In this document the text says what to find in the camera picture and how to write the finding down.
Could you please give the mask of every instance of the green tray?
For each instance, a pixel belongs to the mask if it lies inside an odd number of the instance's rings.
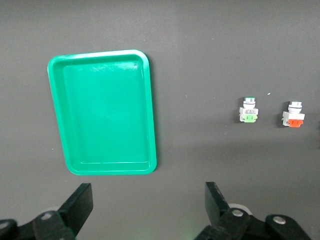
[[[149,174],[157,165],[149,61],[138,50],[61,55],[48,76],[67,168]]]

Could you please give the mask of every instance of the plastic tray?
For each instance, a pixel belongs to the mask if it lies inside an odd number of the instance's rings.
[[[67,168],[140,175],[157,165],[149,61],[138,50],[52,58],[48,76]]]

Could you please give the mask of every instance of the dark gray background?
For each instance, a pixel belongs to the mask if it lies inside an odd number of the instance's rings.
[[[76,176],[47,76],[56,55],[138,49],[151,65],[158,166]],[[256,96],[254,124],[239,123]],[[320,239],[319,1],[0,1],[0,219],[20,224],[91,182],[79,240],[192,240],[206,181],[264,220],[291,216]],[[290,100],[301,128],[281,127]]]

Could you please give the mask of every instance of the gray table surface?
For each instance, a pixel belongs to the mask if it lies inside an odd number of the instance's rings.
[[[48,61],[123,49],[150,60],[157,169],[73,175]],[[254,124],[238,121],[247,95],[260,111]],[[26,223],[90,182],[79,240],[192,240],[209,224],[204,189],[215,181],[229,203],[261,220],[291,216],[319,240],[319,97],[319,1],[2,0],[0,219]],[[295,99],[304,124],[282,127]]]

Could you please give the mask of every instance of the tray rim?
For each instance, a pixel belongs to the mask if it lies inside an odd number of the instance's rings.
[[[147,115],[147,136],[149,145],[148,163],[149,168],[144,170],[85,170],[81,171],[75,169],[71,164],[71,158],[69,155],[69,149],[67,144],[67,135],[64,128],[64,122],[62,118],[62,111],[60,109],[56,78],[54,69],[57,64],[68,63],[72,60],[80,59],[97,59],[105,57],[116,57],[116,56],[137,56],[143,62],[143,80],[145,87],[145,103],[146,103],[146,115]],[[115,51],[103,51],[103,52],[90,52],[90,53],[76,53],[68,55],[57,55],[50,59],[47,65],[47,73],[49,78],[49,85],[53,100],[53,106],[55,110],[55,116],[57,120],[58,132],[60,135],[60,141],[63,151],[65,164],[70,172],[79,176],[93,176],[93,175],[146,175],[152,173],[157,167],[157,153],[156,153],[156,138],[155,138],[155,127],[154,127],[154,114],[153,114],[153,101],[152,101],[152,89],[151,89],[151,77],[150,77],[150,65],[147,56],[140,50],[128,49],[128,50],[115,50]]]

